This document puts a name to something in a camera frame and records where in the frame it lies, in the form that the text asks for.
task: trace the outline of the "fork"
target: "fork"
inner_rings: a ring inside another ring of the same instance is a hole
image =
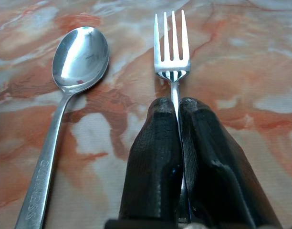
[[[166,15],[166,12],[164,12],[164,60],[162,61],[161,59],[159,28],[158,28],[157,14],[155,14],[154,61],[155,61],[156,74],[159,77],[168,80],[170,83],[171,100],[176,111],[181,148],[183,151],[181,121],[180,121],[180,114],[179,114],[179,101],[180,101],[179,80],[181,80],[182,78],[184,78],[185,76],[189,74],[190,58],[189,58],[189,48],[188,48],[188,31],[186,27],[185,15],[184,15],[183,10],[181,11],[181,15],[182,15],[182,59],[180,59],[180,56],[179,56],[175,12],[172,11],[173,54],[174,54],[173,60],[171,60],[170,53],[169,53],[167,15]],[[187,198],[187,196],[188,196],[188,193],[187,193],[185,172],[183,172],[180,201],[179,201],[179,206],[177,209],[178,223],[190,223],[191,221],[189,199]]]

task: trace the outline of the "metal spoon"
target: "metal spoon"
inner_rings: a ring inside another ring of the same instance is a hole
[[[16,229],[42,228],[64,110],[73,95],[88,89],[102,78],[108,62],[107,41],[102,33],[92,27],[81,27],[69,32],[59,44],[52,63],[52,75],[63,91],[63,98],[55,111],[32,175]]]

